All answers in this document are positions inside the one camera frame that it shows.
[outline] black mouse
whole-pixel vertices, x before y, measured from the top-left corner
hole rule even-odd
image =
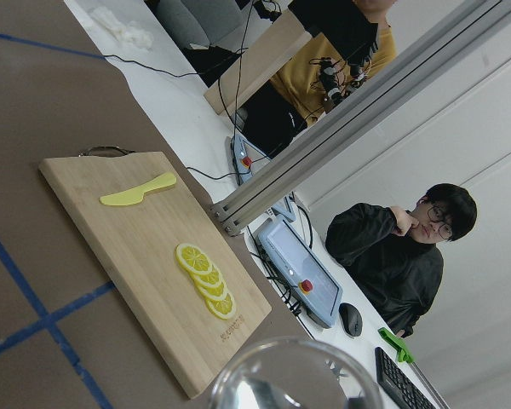
[[[357,308],[355,308],[352,304],[343,302],[339,306],[339,315],[341,316],[344,331],[346,331],[348,335],[357,337],[359,334],[361,334],[363,322],[361,319],[361,314]]]

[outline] man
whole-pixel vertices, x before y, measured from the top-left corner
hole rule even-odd
[[[378,24],[379,49],[372,56],[368,79],[396,56],[392,30],[387,21],[387,13],[395,1],[354,1],[369,22]],[[273,158],[284,150],[295,135],[314,124],[324,112],[326,94],[319,83],[320,67],[313,63],[322,57],[342,60],[341,55],[320,33],[243,105],[248,113],[243,134],[269,157]],[[344,81],[340,73],[338,79],[339,84],[344,86],[351,78],[347,77]]]
[[[463,187],[431,187],[416,208],[356,204],[335,216],[325,247],[394,333],[407,337],[432,305],[443,274],[436,247],[469,233],[477,207]]]

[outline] cutting board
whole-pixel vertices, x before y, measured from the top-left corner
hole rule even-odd
[[[271,306],[169,160],[161,152],[49,158],[39,169],[187,395],[203,392]],[[139,204],[99,202],[167,171],[175,187]],[[237,303],[231,319],[210,313],[176,261],[176,246],[186,242],[220,268]]]

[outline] hand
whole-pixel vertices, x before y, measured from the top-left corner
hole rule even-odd
[[[392,231],[396,236],[405,236],[411,228],[418,226],[418,219],[415,219],[399,206],[391,206],[390,210],[395,215],[396,228]]]

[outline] man wearing glasses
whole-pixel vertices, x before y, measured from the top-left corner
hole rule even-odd
[[[356,204],[335,216],[325,247],[348,271],[394,333],[407,337],[432,305],[443,275],[435,246],[465,236],[477,206],[463,187],[431,187],[409,212]]]

